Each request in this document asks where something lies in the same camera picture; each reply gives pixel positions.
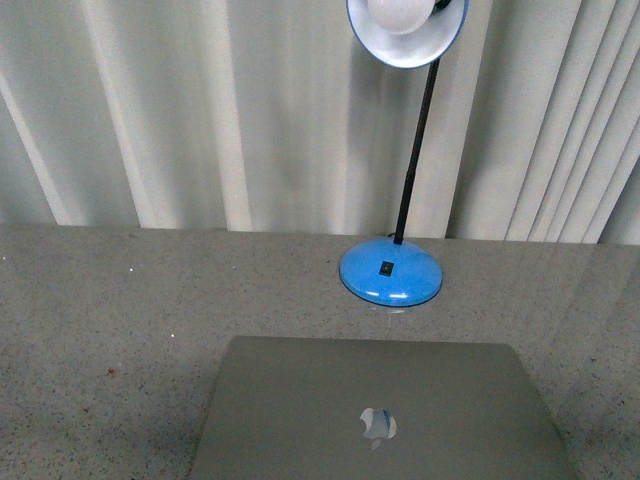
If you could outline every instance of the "granite countertop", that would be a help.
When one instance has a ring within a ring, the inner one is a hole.
[[[442,291],[391,309],[360,240],[0,227],[0,478],[187,478],[238,334],[508,343],[581,476],[639,478],[640,248],[415,240]]]

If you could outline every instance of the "blue lamp base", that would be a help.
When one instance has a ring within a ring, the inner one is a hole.
[[[378,305],[410,307],[432,299],[442,285],[438,262],[420,247],[393,238],[356,245],[340,261],[340,279],[355,295]]]

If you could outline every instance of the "white curtain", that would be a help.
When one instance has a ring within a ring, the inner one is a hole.
[[[638,3],[471,0],[408,236],[640,244]],[[426,75],[343,0],[1,1],[0,222],[389,233]]]

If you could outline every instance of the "apple logo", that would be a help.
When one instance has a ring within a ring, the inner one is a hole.
[[[362,434],[365,438],[373,440],[371,450],[375,450],[380,446],[382,440],[392,438],[398,431],[396,419],[393,418],[391,412],[386,408],[365,408],[360,415],[367,429]]]

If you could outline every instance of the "laptop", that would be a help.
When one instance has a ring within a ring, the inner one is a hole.
[[[204,479],[576,479],[507,345],[236,337]]]

